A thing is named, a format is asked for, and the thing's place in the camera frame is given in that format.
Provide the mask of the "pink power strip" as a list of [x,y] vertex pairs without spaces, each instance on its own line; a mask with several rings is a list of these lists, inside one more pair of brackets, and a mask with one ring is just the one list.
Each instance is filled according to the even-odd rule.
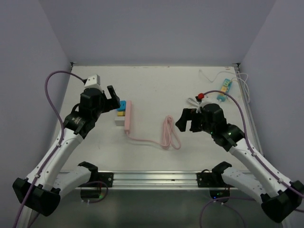
[[161,142],[148,139],[134,138],[130,135],[132,124],[132,102],[130,100],[126,101],[124,117],[124,132],[129,139],[137,142],[154,143],[161,146],[164,150],[168,150],[170,147],[174,148],[175,150],[179,150],[181,148],[181,141],[175,132],[175,122],[171,115],[167,115],[163,121]]

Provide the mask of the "white plug adapter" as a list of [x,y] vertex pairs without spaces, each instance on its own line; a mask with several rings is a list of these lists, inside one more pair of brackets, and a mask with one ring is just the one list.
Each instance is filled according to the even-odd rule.
[[117,116],[114,118],[114,123],[116,126],[124,126],[125,117],[124,116]]

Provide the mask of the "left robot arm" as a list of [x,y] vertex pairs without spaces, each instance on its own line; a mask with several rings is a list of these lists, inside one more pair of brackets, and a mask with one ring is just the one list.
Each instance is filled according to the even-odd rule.
[[107,89],[110,98],[99,88],[86,88],[80,102],[64,119],[62,130],[42,161],[26,178],[16,178],[12,187],[20,203],[43,216],[55,211],[63,197],[63,188],[55,186],[63,165],[95,127],[99,116],[120,107],[120,98],[113,86]]

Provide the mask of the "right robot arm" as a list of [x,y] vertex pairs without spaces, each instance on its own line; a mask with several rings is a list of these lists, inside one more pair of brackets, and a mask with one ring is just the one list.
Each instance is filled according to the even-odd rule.
[[236,125],[227,123],[218,104],[207,103],[197,109],[184,108],[177,128],[184,132],[187,122],[190,131],[206,132],[225,151],[236,157],[253,175],[248,179],[227,162],[212,169],[211,180],[216,186],[225,183],[243,191],[260,203],[264,213],[274,222],[280,223],[302,203],[304,185],[292,181],[261,155],[250,143],[247,134]]

